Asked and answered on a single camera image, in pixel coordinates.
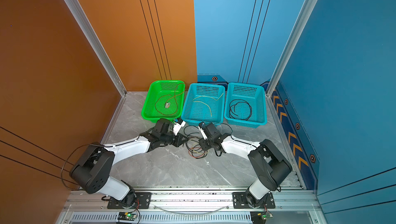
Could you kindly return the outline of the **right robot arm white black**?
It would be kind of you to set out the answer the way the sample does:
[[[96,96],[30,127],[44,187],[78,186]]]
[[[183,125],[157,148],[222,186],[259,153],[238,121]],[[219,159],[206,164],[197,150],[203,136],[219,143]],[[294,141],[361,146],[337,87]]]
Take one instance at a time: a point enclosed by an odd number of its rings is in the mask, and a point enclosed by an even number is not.
[[[222,134],[213,123],[200,123],[202,138],[199,145],[204,151],[214,149],[220,154],[232,154],[249,160],[257,179],[245,191],[245,198],[252,208],[265,205],[270,192],[280,190],[281,183],[292,172],[292,166],[271,140],[250,142]]]

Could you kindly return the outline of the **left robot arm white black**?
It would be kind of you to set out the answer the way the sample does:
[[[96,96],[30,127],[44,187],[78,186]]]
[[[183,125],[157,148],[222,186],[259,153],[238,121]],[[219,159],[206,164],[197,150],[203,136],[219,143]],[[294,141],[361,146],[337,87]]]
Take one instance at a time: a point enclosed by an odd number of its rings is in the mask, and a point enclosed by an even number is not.
[[[69,176],[88,194],[101,193],[114,199],[122,208],[134,208],[137,202],[135,189],[111,177],[112,167],[125,159],[160,147],[183,145],[187,138],[180,130],[185,125],[186,122],[181,118],[174,121],[161,118],[153,128],[136,138],[108,145],[88,144]]]

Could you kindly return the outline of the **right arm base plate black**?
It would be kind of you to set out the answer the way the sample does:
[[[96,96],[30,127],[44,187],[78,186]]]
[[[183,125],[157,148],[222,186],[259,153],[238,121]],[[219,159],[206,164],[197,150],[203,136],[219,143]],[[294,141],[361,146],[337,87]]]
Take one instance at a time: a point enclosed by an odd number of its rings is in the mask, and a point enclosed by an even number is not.
[[[248,192],[233,192],[233,206],[235,209],[275,209],[273,194],[267,193],[261,199],[256,199]]]

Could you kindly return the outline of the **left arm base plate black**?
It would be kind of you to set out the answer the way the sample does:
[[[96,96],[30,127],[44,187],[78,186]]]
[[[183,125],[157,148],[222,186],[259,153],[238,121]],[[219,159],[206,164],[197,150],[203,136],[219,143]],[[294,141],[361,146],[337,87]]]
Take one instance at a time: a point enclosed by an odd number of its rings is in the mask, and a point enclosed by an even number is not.
[[[152,193],[150,192],[137,192],[132,203],[127,205],[111,197],[108,201],[107,209],[147,210],[150,207],[151,198]]]

